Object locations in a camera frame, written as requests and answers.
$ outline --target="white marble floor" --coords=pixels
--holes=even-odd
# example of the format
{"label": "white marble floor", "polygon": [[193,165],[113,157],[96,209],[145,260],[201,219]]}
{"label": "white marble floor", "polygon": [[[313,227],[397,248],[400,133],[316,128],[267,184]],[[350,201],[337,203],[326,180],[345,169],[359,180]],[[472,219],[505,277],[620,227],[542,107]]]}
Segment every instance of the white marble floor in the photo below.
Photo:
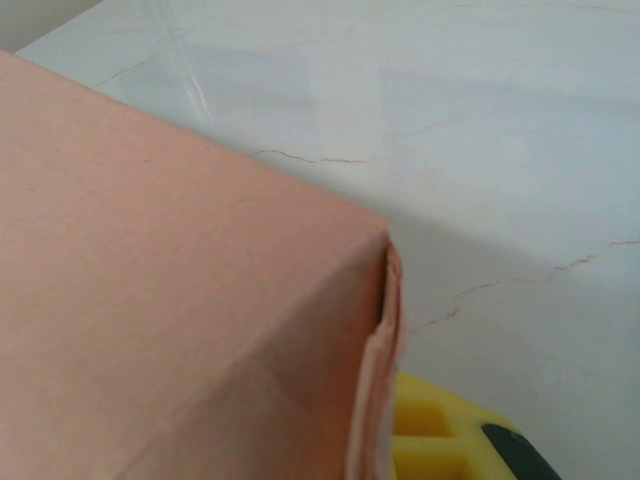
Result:
{"label": "white marble floor", "polygon": [[105,0],[20,55],[387,215],[404,368],[640,478],[640,4],[345,3]]}

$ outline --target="black rubber part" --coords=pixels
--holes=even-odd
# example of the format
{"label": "black rubber part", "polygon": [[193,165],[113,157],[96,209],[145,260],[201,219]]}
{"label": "black rubber part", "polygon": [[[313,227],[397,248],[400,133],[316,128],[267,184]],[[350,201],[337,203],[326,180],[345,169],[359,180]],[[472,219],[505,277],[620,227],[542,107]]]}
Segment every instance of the black rubber part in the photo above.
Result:
{"label": "black rubber part", "polygon": [[482,431],[517,480],[562,480],[529,441],[508,428],[485,423]]}

